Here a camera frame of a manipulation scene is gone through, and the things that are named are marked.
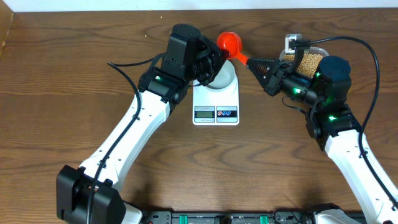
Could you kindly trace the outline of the red measuring scoop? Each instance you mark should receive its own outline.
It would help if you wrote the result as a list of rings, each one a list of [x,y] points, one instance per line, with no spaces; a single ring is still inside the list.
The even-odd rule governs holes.
[[[241,51],[243,43],[240,36],[234,32],[223,32],[217,38],[217,46],[228,53],[228,60],[237,59],[243,65],[247,65],[248,57]]]

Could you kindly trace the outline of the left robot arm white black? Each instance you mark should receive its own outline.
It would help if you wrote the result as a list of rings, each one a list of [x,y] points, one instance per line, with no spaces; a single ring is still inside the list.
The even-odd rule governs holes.
[[[109,62],[132,86],[134,99],[105,142],[79,168],[56,178],[57,217],[66,223],[139,223],[143,212],[120,196],[125,178],[156,129],[185,98],[191,82],[211,83],[228,53],[193,26],[176,24],[167,50],[145,63],[138,83]]]

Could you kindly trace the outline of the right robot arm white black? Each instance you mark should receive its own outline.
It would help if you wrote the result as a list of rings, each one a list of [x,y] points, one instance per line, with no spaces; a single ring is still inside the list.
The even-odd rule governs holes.
[[[306,128],[322,151],[337,165],[367,223],[397,223],[397,187],[375,158],[364,127],[346,104],[351,86],[348,61],[337,56],[320,60],[307,78],[294,70],[296,61],[250,58],[246,66],[264,91],[282,92],[308,105]]]

